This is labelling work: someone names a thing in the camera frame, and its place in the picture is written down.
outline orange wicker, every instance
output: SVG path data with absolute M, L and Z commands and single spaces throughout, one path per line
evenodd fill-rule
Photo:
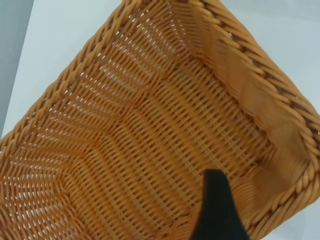
M 319 131 L 220 2 L 125 0 L 0 141 L 0 237 L 187 240 L 217 168 L 260 239 L 320 196 Z

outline black object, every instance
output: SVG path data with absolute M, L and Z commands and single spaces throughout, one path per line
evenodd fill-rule
M 190 240 L 249 240 L 221 170 L 203 173 L 202 206 Z

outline woven basket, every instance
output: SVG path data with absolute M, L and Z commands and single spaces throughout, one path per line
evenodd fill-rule
M 0 237 L 187 240 L 204 169 L 251 239 L 320 196 L 320 118 L 216 0 L 126 0 L 0 141 Z

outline white surface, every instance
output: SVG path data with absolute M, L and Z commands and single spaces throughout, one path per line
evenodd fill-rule
M 224 0 L 320 112 L 318 0 Z M 23 117 L 120 0 L 34 0 L 2 136 Z M 320 200 L 265 240 L 318 240 Z

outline basket bottom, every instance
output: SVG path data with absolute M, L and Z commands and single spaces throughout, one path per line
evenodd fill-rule
M 260 164 L 273 150 L 212 71 L 189 59 L 114 122 L 69 167 L 62 185 L 94 239 L 171 239 L 175 233 L 173 239 L 186 240 L 204 169 L 227 174 L 242 220 L 263 207 L 266 196 L 288 188 Z

